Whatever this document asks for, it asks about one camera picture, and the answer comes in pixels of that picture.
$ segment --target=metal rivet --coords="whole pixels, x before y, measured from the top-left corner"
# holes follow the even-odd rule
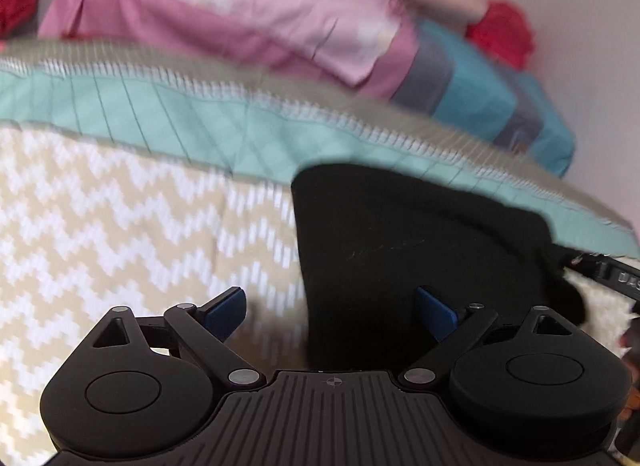
[[[229,381],[235,385],[251,385],[260,379],[260,374],[251,369],[234,370],[229,374]]]
[[[425,385],[426,383],[431,383],[436,378],[436,374],[429,369],[411,369],[404,373],[404,378],[409,383]]]

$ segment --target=round black knob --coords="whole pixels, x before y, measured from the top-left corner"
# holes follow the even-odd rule
[[[630,375],[620,360],[567,320],[562,330],[537,333],[539,315],[516,337],[464,354],[449,389],[479,432],[537,443],[577,439],[616,419]]]
[[[560,354],[524,354],[507,363],[508,372],[517,380],[532,385],[566,385],[584,372],[582,365]]]
[[[160,395],[160,383],[143,372],[111,372],[86,389],[86,400],[105,414],[131,414],[146,408]]]
[[[213,405],[207,375],[185,360],[156,354],[133,313],[116,308],[53,376],[40,415],[58,449],[133,459],[193,435]]]

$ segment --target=mattress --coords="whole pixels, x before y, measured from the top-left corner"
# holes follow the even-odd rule
[[[306,304],[289,184],[377,165],[544,215],[556,241],[638,258],[628,223],[535,165],[332,86],[104,42],[0,54],[0,456],[44,464],[42,389],[113,305],[202,304],[231,285],[229,345],[267,375],[304,368]],[[568,273],[588,330],[620,353],[631,302]]]

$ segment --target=circular cap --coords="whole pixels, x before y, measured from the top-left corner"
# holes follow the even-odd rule
[[[86,389],[86,400],[105,414],[131,414],[146,408],[160,395],[160,383],[142,372],[113,372]]]
[[[234,370],[229,374],[229,381],[235,385],[251,385],[260,379],[260,374],[251,369]]]
[[[581,439],[611,424],[630,379],[620,360],[575,327],[570,335],[526,328],[457,360],[449,391],[478,428],[537,443]]]
[[[404,373],[404,378],[410,383],[425,385],[431,383],[436,378],[436,374],[429,369],[411,369]]]
[[[516,378],[532,385],[565,385],[584,372],[576,360],[559,354],[526,354],[507,363],[507,370]]]

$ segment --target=pink bedding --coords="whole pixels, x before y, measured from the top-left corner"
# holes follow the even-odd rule
[[[54,0],[40,36],[121,38],[181,54],[220,56],[382,99],[395,93],[414,61],[414,29],[401,14],[389,14],[396,12],[391,0],[281,0],[276,10],[266,1],[225,0],[221,8],[221,0]],[[375,24],[385,5],[385,19],[396,20],[396,27],[382,18]],[[335,23],[328,33],[324,24],[330,18]],[[354,41],[364,47],[354,50]]]

